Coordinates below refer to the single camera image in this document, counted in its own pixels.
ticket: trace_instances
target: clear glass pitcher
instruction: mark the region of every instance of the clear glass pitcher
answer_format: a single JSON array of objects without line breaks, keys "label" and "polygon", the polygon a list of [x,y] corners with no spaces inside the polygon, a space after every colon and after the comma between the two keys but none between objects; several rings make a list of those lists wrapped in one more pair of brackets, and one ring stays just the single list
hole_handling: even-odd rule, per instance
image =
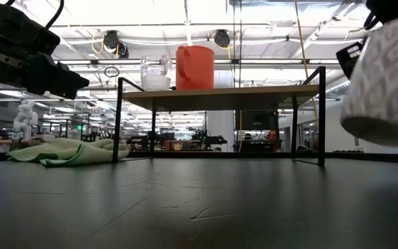
[{"label": "clear glass pitcher", "polygon": [[171,59],[166,55],[145,55],[141,58],[141,81],[145,91],[166,91],[170,88]]}]

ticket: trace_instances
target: ceiling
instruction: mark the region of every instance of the ceiling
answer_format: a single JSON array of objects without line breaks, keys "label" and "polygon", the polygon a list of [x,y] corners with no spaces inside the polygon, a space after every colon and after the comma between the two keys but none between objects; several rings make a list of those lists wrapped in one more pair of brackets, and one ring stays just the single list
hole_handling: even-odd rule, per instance
[{"label": "ceiling", "polygon": [[[41,25],[45,25],[59,6],[59,0],[16,0],[14,7]],[[362,27],[369,11],[361,1],[341,0],[305,0],[298,1],[301,32],[305,56],[309,59],[336,59],[338,50],[360,40]],[[228,53],[208,41],[217,29],[227,29],[234,45]],[[102,45],[100,38],[107,30],[118,30],[120,39],[128,46],[130,59],[140,59],[143,55],[168,55],[175,57],[177,47],[187,45],[206,46],[215,52],[216,59],[301,59],[301,43],[297,25],[294,1],[282,0],[240,0],[235,6],[232,0],[66,0],[65,8],[54,23],[51,31],[61,37],[61,44],[53,53],[56,60],[114,59],[114,54],[105,49],[96,53]],[[140,84],[140,65],[121,65],[120,76],[127,77]],[[115,78],[103,74],[103,66],[89,64],[70,66],[71,70],[81,73],[91,81],[88,89],[79,93],[86,102],[45,101],[49,107],[73,109],[73,113],[94,112],[114,113],[117,92]],[[335,94],[343,94],[346,79],[338,65],[327,71],[327,89],[335,88]],[[297,84],[306,79],[301,65],[244,65],[240,73],[234,72],[236,82],[242,87],[274,86]],[[173,68],[171,84],[175,85]],[[0,85],[1,89],[9,86]],[[135,91],[126,86],[126,91]],[[57,99],[56,96],[37,96],[17,89],[21,95],[7,95],[0,92],[0,98]],[[132,120],[139,120],[146,111],[124,102],[125,114],[132,114]],[[53,109],[53,112],[68,112]],[[196,118],[201,113],[188,113]],[[112,122],[114,117],[105,118]],[[147,127],[144,122],[128,122],[132,127]]]}]

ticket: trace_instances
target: white robot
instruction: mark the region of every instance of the white robot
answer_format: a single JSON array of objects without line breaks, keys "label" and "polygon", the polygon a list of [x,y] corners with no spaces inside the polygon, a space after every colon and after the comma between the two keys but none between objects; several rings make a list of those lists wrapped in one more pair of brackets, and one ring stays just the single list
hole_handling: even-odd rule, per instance
[{"label": "white robot", "polygon": [[15,131],[23,131],[23,140],[32,138],[32,125],[38,124],[38,114],[33,111],[36,103],[32,100],[23,100],[18,107],[18,115],[13,121]]}]

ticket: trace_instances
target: green towel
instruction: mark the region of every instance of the green towel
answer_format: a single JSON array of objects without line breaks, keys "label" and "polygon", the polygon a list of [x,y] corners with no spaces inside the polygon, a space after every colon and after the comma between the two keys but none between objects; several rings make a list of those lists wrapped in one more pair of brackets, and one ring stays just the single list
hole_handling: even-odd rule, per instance
[{"label": "green towel", "polygon": [[[128,156],[129,148],[119,144],[118,159]],[[113,158],[113,140],[82,142],[56,138],[50,143],[19,149],[7,153],[9,160],[42,163],[46,167],[109,163]]]}]

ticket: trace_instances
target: black metal table frame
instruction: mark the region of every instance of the black metal table frame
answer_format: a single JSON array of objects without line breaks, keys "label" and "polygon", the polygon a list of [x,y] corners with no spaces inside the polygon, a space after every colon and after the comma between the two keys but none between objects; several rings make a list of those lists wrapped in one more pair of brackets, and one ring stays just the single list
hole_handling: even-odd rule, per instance
[{"label": "black metal table frame", "polygon": [[[326,67],[320,66],[318,67],[311,76],[309,76],[302,85],[309,84],[317,75],[319,75],[319,149],[317,152],[317,163],[299,160],[304,163],[316,164],[319,166],[325,166],[325,99],[326,99]],[[113,162],[117,163],[117,155],[119,149],[119,139],[120,139],[120,131],[121,131],[121,109],[122,109],[122,90],[124,86],[124,82],[134,86],[136,89],[143,91],[141,87],[132,83],[130,80],[120,77],[117,83],[117,103],[116,103],[116,119],[115,119],[115,136],[113,143]],[[297,97],[292,96],[292,104],[293,104],[293,121],[292,121],[292,145],[291,145],[291,153],[290,157],[294,160],[297,160],[296,155],[296,139],[297,139],[297,109],[299,107],[299,103],[297,103]],[[152,110],[151,110],[151,134],[150,134],[150,156],[155,155],[155,128],[156,128],[156,112],[158,110],[157,103],[153,99]],[[231,153],[234,158],[241,157],[240,153]]]}]

